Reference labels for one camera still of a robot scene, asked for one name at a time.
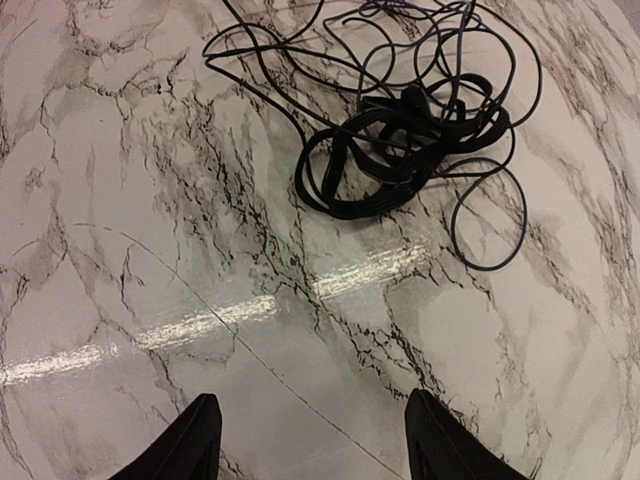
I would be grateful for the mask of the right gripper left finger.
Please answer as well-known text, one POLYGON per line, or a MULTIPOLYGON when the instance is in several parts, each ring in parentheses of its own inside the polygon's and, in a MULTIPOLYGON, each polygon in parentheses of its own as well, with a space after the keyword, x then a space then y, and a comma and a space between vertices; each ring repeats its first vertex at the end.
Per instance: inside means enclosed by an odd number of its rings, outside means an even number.
POLYGON ((112 480, 216 480, 222 415, 214 394, 200 394, 166 430, 112 480))

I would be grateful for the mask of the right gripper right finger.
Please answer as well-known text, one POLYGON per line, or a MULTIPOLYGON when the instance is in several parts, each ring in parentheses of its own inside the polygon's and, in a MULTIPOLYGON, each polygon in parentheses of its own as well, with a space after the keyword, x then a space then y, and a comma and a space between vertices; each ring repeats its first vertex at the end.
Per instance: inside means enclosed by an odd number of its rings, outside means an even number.
POLYGON ((525 479, 484 447, 429 391, 411 392, 404 418, 413 479, 525 479))

